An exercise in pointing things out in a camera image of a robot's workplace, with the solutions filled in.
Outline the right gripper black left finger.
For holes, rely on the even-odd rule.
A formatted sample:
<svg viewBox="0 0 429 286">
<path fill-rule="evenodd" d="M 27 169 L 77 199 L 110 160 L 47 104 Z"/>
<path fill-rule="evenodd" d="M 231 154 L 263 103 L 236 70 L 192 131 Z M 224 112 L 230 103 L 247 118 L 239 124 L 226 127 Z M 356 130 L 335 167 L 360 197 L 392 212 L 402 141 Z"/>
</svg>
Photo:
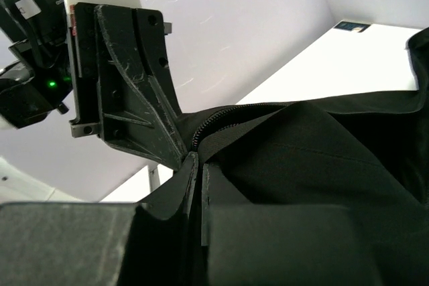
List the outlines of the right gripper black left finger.
<svg viewBox="0 0 429 286">
<path fill-rule="evenodd" d="M 197 285 L 198 156 L 138 203 L 1 207 L 2 285 Z"/>
</svg>

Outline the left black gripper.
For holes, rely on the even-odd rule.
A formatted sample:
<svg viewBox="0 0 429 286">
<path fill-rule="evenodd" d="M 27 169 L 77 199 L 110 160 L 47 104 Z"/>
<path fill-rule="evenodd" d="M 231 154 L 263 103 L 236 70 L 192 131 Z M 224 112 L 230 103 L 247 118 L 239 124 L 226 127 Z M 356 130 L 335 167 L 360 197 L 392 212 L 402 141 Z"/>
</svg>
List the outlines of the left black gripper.
<svg viewBox="0 0 429 286">
<path fill-rule="evenodd" d="M 74 137 L 96 135 L 113 149 L 178 170 L 187 148 L 160 11 L 78 3 L 68 49 Z"/>
</svg>

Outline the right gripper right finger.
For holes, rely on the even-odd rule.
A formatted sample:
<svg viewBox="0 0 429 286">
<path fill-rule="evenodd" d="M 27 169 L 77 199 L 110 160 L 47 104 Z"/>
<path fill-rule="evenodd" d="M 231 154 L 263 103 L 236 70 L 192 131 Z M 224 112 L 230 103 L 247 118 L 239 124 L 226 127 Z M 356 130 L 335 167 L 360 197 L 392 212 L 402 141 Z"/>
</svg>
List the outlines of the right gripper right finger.
<svg viewBox="0 0 429 286">
<path fill-rule="evenodd" d="M 209 285 L 380 285 L 351 211 L 252 204 L 216 164 L 202 173 Z"/>
</svg>

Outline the black zip jacket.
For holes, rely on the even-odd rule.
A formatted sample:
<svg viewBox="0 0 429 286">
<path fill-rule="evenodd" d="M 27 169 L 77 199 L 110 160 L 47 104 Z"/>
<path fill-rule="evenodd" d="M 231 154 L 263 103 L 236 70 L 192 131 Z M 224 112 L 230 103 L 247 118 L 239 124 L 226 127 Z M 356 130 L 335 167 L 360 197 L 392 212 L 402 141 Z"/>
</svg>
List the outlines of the black zip jacket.
<svg viewBox="0 0 429 286">
<path fill-rule="evenodd" d="M 218 165 L 252 204 L 349 209 L 380 285 L 428 284 L 428 30 L 413 35 L 407 50 L 414 91 L 224 106 L 178 118 L 185 146 L 198 156 L 197 285 L 209 285 L 201 237 L 206 164 Z"/>
</svg>

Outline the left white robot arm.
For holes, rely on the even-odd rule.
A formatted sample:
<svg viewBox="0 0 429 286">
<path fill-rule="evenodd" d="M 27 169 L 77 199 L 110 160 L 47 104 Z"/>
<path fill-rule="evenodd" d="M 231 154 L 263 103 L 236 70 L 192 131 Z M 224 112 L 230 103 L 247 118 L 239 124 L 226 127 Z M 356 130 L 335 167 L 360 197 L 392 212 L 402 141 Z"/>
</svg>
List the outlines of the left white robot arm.
<svg viewBox="0 0 429 286">
<path fill-rule="evenodd" d="M 140 0 L 1 0 L 14 63 L 1 71 L 1 155 L 99 200 L 146 163 L 186 155 L 166 53 L 172 26 Z"/>
</svg>

